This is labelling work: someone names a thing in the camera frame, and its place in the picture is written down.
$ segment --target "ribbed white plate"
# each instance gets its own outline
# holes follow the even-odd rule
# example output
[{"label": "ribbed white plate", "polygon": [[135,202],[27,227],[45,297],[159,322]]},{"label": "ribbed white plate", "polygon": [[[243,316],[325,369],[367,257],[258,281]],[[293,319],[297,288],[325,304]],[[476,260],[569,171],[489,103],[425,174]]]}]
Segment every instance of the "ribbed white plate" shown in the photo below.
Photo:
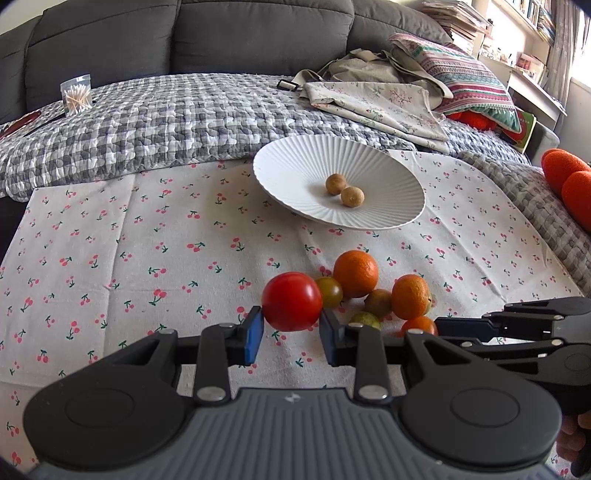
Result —
[{"label": "ribbed white plate", "polygon": [[[324,183],[333,173],[359,187],[365,201],[349,208]],[[265,145],[254,174],[277,202],[300,215],[344,228],[386,230],[412,222],[425,207],[417,178],[375,148],[328,135],[297,135]]]}]

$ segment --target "curtain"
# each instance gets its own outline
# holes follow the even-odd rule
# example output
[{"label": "curtain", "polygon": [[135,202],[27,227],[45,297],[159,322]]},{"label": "curtain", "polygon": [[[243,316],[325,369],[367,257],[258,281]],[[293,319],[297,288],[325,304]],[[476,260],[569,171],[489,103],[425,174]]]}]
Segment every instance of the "curtain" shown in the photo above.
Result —
[{"label": "curtain", "polygon": [[571,0],[554,0],[553,4],[556,40],[548,56],[548,80],[544,89],[566,106],[573,62],[587,43],[589,17]]}]

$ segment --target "tomato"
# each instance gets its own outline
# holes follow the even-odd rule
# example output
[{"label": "tomato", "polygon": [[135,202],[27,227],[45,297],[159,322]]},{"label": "tomato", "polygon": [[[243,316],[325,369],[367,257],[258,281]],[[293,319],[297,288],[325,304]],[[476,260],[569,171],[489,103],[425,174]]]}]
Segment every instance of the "tomato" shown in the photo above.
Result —
[{"label": "tomato", "polygon": [[402,329],[397,333],[397,336],[404,336],[404,333],[411,328],[422,330],[423,332],[430,333],[431,335],[439,335],[434,321],[432,321],[429,317],[417,317],[404,322]]},{"label": "tomato", "polygon": [[322,305],[325,309],[335,309],[343,300],[343,287],[333,277],[320,277],[316,285],[322,295]]},{"label": "tomato", "polygon": [[287,272],[269,280],[262,292],[262,314],[282,332],[306,330],[318,321],[322,294],[316,282],[300,272]]}]

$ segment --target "cherry print tablecloth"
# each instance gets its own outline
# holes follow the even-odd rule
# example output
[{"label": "cherry print tablecloth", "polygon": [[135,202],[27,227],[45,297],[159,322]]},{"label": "cherry print tablecloth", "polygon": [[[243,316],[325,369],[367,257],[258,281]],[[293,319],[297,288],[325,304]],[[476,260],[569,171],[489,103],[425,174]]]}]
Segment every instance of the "cherry print tablecloth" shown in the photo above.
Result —
[{"label": "cherry print tablecloth", "polygon": [[[37,190],[0,267],[0,455],[25,470],[36,461],[22,412],[40,387],[165,327],[187,336],[240,322],[270,278],[291,270],[330,275],[346,250],[374,256],[382,288],[403,274],[424,276],[433,317],[580,294],[482,173],[442,155],[392,155],[421,181],[427,206],[411,225],[382,232],[291,213],[262,191],[247,161]],[[343,303],[337,314],[346,320],[360,304]],[[399,326],[391,316],[383,322],[386,335]],[[391,373],[400,393],[399,371]],[[183,393],[190,374],[181,377]],[[297,333],[266,325],[256,364],[230,376],[234,391],[350,387],[353,369],[326,365],[317,325]],[[550,462],[566,473],[555,455]]]}]

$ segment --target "red tomato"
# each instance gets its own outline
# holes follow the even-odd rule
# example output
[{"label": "red tomato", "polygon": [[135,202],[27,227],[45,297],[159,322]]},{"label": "red tomato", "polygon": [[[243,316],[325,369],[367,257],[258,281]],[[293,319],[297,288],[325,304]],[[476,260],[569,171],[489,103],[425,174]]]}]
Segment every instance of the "red tomato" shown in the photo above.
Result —
[{"label": "red tomato", "polygon": [[417,317],[404,322],[400,332],[397,333],[397,336],[404,336],[404,333],[406,333],[406,331],[410,330],[411,328],[417,328],[423,332],[430,333],[431,335],[439,335],[434,321],[432,321],[429,317]]},{"label": "red tomato", "polygon": [[322,294],[316,282],[300,272],[287,272],[269,280],[262,291],[262,314],[282,332],[306,330],[318,321]]}]

